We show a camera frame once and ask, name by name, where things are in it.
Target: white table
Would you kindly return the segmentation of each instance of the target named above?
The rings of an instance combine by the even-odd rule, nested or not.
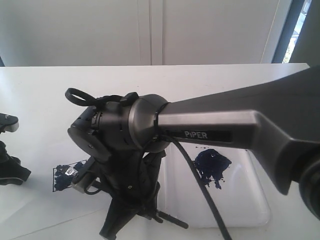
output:
[[[68,138],[67,128],[84,110],[65,99],[64,93],[69,87],[78,88],[96,97],[125,95],[128,92],[138,92],[140,95],[154,93],[174,102],[273,81],[307,67],[302,63],[2,67],[0,112],[18,116],[20,128],[15,133],[2,134],[1,140],[7,144],[8,152],[15,155],[22,147],[34,148],[36,151],[37,148]],[[292,183],[288,196],[283,196],[277,192],[256,160],[254,165],[272,217],[265,226],[230,228],[233,239],[320,239],[320,222],[303,204],[298,185]],[[97,211],[15,239],[101,240],[99,231],[106,214],[107,209]],[[136,216],[117,234],[117,239],[218,240],[222,236],[217,228],[185,230],[171,223],[159,224]]]

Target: blue ink stain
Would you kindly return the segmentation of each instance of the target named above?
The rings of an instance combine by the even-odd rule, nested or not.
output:
[[[229,167],[231,161],[216,150],[207,149],[198,154],[193,164],[205,185],[209,187],[209,183],[214,182],[215,187],[221,189],[219,181],[225,182],[222,173]]]
[[[69,168],[69,165],[58,165],[56,166],[56,173],[54,174],[54,188],[56,191],[62,191],[64,189],[67,189],[72,182],[73,176],[68,176],[64,173],[62,173],[63,168]],[[77,171],[82,169],[84,167],[84,164],[82,162],[78,162],[73,168]]]

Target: white wall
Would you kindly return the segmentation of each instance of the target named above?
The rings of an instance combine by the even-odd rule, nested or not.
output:
[[[6,66],[270,63],[291,0],[0,0]]]
[[[149,65],[149,0],[1,0],[6,66]]]

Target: black device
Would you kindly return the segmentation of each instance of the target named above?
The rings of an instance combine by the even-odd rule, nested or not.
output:
[[[19,128],[19,120],[16,116],[0,113],[0,134],[15,132]],[[21,166],[19,158],[7,153],[6,145],[0,141],[0,185],[21,185],[27,181],[31,171]]]
[[[225,239],[231,237],[219,211],[179,142],[251,150],[280,193],[288,194],[291,182],[298,182],[304,203],[320,219],[319,66],[276,81],[172,103],[135,92],[94,98],[69,88],[65,95],[87,107],[68,134],[91,156],[72,184],[82,193],[102,190],[112,196],[100,232],[108,240],[114,240],[136,214],[188,227],[156,208],[161,158],[170,142],[189,164]],[[98,190],[90,192],[90,186]]]

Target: white cabinet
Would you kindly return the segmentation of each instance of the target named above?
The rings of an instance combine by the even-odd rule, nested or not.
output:
[[[291,0],[0,2],[6,66],[271,62]]]

